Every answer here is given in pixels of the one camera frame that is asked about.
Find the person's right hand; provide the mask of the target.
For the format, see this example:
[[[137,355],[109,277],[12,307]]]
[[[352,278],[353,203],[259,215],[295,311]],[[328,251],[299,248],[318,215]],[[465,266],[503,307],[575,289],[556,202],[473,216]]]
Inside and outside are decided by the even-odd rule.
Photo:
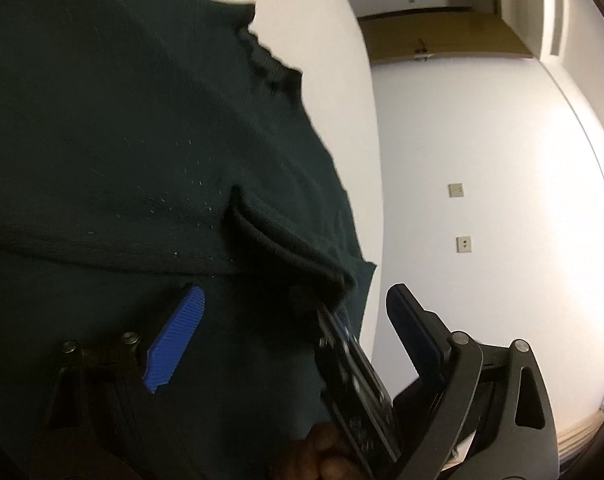
[[[356,480],[366,476],[354,465],[332,422],[314,425],[305,438],[289,446],[276,479]]]

